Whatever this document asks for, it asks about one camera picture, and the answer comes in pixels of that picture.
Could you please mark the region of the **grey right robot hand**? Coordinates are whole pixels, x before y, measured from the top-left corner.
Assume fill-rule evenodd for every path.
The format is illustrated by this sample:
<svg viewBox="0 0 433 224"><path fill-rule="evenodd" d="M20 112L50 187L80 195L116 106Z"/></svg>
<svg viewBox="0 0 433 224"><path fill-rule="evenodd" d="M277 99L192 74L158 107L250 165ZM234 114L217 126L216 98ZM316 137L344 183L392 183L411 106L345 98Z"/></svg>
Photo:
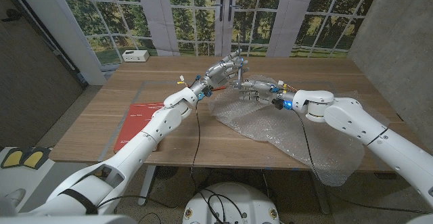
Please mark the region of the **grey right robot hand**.
<svg viewBox="0 0 433 224"><path fill-rule="evenodd" d="M235 80L233 87L239 89L240 99L274 105L277 109L291 110L295 93L284 89L283 85L275 85L264 81Z"/></svg>

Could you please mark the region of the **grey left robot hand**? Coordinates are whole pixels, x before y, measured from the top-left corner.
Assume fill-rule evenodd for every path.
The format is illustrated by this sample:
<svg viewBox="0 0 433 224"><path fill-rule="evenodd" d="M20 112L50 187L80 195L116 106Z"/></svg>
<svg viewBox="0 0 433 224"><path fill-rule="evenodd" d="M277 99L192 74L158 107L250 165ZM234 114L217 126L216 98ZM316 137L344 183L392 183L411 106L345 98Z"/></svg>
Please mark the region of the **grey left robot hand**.
<svg viewBox="0 0 433 224"><path fill-rule="evenodd" d="M248 60L241 56L242 49L239 48L228 56L213 64L196 82L189 87L199 98L210 97L212 90L225 86L229 81L241 82L243 73L249 71L246 67Z"/></svg>

